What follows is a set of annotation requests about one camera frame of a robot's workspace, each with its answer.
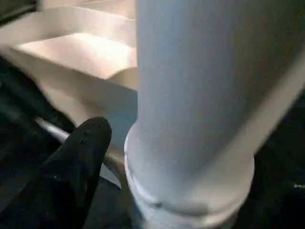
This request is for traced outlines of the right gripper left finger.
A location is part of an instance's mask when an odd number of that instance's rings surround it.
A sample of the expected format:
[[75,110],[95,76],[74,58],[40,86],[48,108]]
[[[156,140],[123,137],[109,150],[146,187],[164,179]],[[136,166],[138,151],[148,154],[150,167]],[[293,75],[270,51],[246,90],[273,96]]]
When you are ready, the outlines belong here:
[[0,213],[2,229],[81,229],[110,145],[103,117],[82,123]]

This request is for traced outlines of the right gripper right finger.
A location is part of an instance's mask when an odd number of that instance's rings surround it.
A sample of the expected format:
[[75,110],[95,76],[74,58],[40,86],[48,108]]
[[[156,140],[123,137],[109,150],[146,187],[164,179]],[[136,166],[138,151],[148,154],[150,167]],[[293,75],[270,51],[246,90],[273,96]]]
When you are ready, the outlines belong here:
[[303,229],[305,169],[288,161],[255,161],[251,191],[238,215],[240,229]]

